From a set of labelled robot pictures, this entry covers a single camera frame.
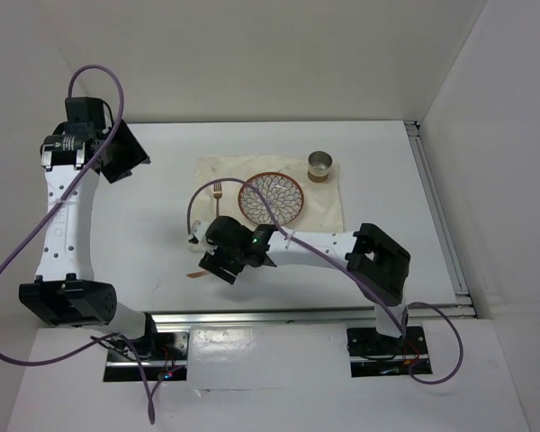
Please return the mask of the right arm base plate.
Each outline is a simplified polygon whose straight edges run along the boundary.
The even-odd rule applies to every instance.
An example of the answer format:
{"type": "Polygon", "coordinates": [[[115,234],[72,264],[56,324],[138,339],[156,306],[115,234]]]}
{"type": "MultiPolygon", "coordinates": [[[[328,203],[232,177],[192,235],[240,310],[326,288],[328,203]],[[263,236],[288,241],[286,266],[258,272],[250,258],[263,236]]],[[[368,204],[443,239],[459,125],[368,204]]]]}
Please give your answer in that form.
{"type": "Polygon", "coordinates": [[[407,328],[405,339],[378,334],[375,328],[348,328],[346,350],[353,378],[431,375],[426,335],[421,326],[407,328]]]}

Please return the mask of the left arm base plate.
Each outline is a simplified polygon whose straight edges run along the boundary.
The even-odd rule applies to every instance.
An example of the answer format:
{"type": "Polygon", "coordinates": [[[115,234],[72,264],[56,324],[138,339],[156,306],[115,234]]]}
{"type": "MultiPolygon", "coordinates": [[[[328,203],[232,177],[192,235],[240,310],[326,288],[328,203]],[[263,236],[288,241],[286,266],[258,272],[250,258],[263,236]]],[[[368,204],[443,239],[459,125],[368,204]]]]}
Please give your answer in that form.
{"type": "MultiPolygon", "coordinates": [[[[187,358],[190,332],[178,330],[160,332],[154,336],[149,346],[139,341],[134,343],[139,352],[141,364],[147,380],[155,383],[183,382],[187,378],[187,358]]],[[[138,383],[140,370],[135,355],[121,339],[103,342],[107,350],[103,381],[105,383],[138,383]]]]}

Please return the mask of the cream cloth napkin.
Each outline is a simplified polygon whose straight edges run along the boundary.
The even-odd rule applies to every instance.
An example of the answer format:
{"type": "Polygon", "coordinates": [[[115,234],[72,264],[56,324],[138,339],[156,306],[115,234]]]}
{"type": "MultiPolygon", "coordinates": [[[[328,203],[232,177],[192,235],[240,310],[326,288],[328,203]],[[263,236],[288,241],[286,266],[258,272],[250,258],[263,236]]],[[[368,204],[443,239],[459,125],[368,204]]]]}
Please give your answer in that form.
{"type": "MultiPolygon", "coordinates": [[[[217,178],[232,177],[247,181],[264,172],[278,172],[293,178],[304,194],[301,214],[286,228],[301,231],[342,232],[342,204],[338,192],[338,163],[328,173],[328,180],[314,183],[308,176],[308,163],[303,157],[282,155],[206,156],[199,157],[194,172],[194,187],[217,178]]],[[[257,224],[249,221],[239,209],[239,189],[242,184],[223,182],[220,215],[230,216],[253,229],[257,224]]],[[[212,222],[215,218],[213,186],[201,191],[193,202],[191,225],[195,221],[212,222]]]]}

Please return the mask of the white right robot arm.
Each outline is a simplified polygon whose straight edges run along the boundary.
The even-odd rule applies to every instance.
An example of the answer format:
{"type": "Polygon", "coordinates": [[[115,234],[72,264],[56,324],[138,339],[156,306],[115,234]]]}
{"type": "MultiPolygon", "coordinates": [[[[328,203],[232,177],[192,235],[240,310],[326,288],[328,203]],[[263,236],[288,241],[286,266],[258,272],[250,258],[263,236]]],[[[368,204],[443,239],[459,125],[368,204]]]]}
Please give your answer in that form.
{"type": "Polygon", "coordinates": [[[406,341],[408,308],[404,284],[410,253],[382,229],[364,223],[340,233],[294,231],[262,224],[249,229],[229,216],[195,221],[188,229],[190,245],[204,249],[199,267],[234,284],[245,267],[308,266],[338,270],[374,304],[374,341],[385,353],[406,341]]]}

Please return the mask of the floral patterned ceramic plate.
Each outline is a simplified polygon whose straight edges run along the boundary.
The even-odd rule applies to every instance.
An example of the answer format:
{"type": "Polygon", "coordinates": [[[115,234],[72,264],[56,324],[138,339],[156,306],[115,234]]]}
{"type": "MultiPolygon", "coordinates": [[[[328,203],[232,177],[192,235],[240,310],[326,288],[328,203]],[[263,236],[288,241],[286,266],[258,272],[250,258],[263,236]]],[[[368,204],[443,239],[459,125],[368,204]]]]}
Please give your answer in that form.
{"type": "MultiPolygon", "coordinates": [[[[287,225],[302,214],[304,193],[290,176],[265,172],[250,177],[247,182],[261,193],[280,225],[287,225]]],[[[246,219],[256,225],[273,223],[260,196],[249,186],[240,188],[238,207],[246,219]]]]}

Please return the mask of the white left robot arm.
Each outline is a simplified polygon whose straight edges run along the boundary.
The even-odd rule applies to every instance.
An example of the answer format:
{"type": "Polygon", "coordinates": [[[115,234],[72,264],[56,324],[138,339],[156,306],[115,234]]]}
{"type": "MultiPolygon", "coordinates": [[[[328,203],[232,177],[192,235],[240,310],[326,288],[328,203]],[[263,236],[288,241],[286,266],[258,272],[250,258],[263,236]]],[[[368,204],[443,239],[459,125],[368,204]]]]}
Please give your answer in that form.
{"type": "Polygon", "coordinates": [[[112,141],[95,153],[114,125],[109,104],[99,98],[69,97],[66,121],[40,147],[48,207],[40,263],[31,283],[19,287],[19,300],[51,327],[93,327],[120,332],[140,359],[159,349],[152,318],[119,303],[114,287],[97,282],[91,260],[91,220],[100,178],[113,184],[131,176],[150,158],[125,121],[112,141]]]}

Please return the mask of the copper knife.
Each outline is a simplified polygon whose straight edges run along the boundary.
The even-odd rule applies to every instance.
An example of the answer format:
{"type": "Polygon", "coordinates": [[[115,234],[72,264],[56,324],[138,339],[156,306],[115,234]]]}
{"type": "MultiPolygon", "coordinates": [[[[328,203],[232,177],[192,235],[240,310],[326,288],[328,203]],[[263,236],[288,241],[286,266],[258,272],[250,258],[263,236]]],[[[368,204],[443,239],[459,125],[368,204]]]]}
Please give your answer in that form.
{"type": "Polygon", "coordinates": [[[206,270],[202,270],[202,271],[199,271],[199,272],[194,272],[194,273],[187,274],[186,276],[188,278],[191,278],[191,279],[196,279],[196,278],[204,277],[204,276],[209,275],[209,274],[210,274],[210,272],[208,272],[206,270]]]}

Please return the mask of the metal cup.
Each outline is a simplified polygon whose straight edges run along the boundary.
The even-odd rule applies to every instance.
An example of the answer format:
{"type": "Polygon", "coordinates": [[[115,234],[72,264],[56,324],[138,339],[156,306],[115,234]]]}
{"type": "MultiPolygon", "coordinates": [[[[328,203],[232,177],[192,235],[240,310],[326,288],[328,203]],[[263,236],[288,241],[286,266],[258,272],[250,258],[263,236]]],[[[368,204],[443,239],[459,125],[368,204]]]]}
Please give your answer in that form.
{"type": "Polygon", "coordinates": [[[332,156],[324,151],[314,151],[309,154],[307,177],[313,183],[325,183],[329,180],[329,172],[333,166],[332,156]]]}

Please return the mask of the copper fork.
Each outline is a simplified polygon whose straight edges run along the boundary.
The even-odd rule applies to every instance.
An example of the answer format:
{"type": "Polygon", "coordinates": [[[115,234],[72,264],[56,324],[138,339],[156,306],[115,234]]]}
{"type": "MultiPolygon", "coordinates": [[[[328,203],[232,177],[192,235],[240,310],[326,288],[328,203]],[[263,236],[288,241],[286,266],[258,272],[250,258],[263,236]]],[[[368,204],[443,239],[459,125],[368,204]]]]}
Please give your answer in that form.
{"type": "Polygon", "coordinates": [[[223,196],[223,190],[222,190],[222,184],[221,182],[215,182],[213,185],[213,192],[212,196],[215,200],[215,218],[219,218],[221,216],[221,198],[223,196]]]}

